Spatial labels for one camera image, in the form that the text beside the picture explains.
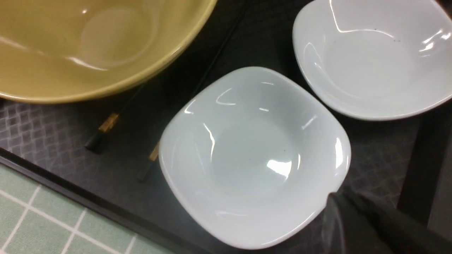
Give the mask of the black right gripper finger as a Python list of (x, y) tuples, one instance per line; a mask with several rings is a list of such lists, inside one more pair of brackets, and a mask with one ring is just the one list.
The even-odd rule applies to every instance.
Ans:
[(322, 216), (326, 254), (450, 254), (451, 241), (370, 196), (330, 193)]

